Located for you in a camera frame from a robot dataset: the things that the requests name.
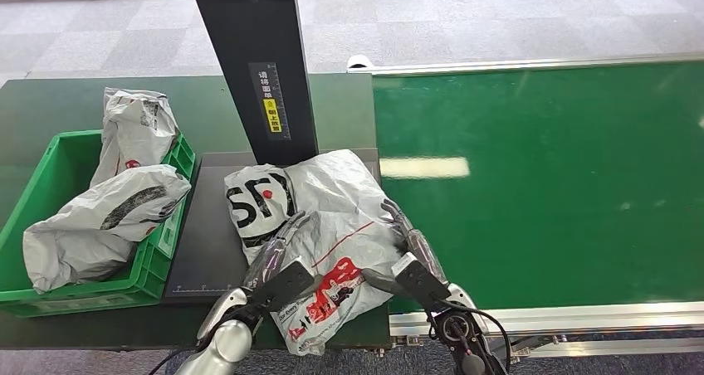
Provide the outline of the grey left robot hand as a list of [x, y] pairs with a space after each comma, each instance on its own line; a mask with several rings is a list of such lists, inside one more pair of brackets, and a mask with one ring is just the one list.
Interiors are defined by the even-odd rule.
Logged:
[[280, 273], [291, 238], [309, 220], [309, 214], [297, 212], [281, 225], [272, 238], [262, 244], [244, 278], [244, 288], [254, 291]]

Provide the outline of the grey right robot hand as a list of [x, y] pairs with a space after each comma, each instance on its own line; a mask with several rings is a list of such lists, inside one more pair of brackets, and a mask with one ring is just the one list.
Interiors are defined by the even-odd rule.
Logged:
[[394, 229], [402, 237], [398, 247], [402, 256], [392, 265], [390, 275], [371, 268], [362, 269], [361, 275], [378, 290], [422, 305], [432, 305], [436, 298], [448, 297], [449, 281], [425, 235], [413, 226], [397, 203], [386, 198], [380, 206], [390, 214]]

